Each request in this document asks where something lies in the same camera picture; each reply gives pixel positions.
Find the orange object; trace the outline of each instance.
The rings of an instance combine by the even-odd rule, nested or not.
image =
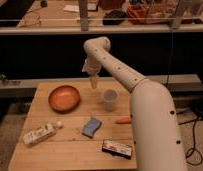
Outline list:
[[[131,124],[131,117],[127,116],[127,117],[123,117],[121,119],[118,119],[115,121],[116,124]]]
[[[75,87],[64,85],[54,89],[51,92],[48,100],[53,110],[63,113],[75,108],[78,105],[80,95]]]
[[[142,6],[133,6],[130,5],[127,7],[127,18],[133,24],[145,24],[147,16],[147,8]]]

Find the paper cup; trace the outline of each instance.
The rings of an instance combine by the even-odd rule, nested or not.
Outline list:
[[[118,93],[113,89],[107,89],[102,93],[102,101],[107,111],[113,111],[118,100]]]

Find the carrot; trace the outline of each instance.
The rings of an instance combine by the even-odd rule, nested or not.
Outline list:
[[[123,118],[120,118],[120,119],[116,120],[115,123],[116,124],[130,124],[131,123],[131,118],[130,118],[130,116],[123,117]]]

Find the white tube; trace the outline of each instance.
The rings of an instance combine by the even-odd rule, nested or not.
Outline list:
[[[143,80],[132,91],[131,115],[140,171],[187,171],[173,99],[160,83]]]

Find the wooden tabletop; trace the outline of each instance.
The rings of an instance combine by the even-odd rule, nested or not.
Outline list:
[[[56,113],[48,103],[51,91],[61,85],[74,86],[81,95],[78,107],[67,114]],[[107,88],[119,93],[113,112],[107,112],[101,100],[101,93]],[[9,171],[137,168],[131,125],[115,124],[117,119],[130,115],[129,98],[129,93],[116,81],[100,81],[97,89],[92,89],[88,81],[39,84],[11,158]],[[81,133],[91,116],[102,122],[93,139]],[[55,135],[31,148],[23,144],[22,136],[29,130],[46,122],[57,121],[62,121],[64,126]],[[132,146],[131,159],[102,152],[104,139]]]

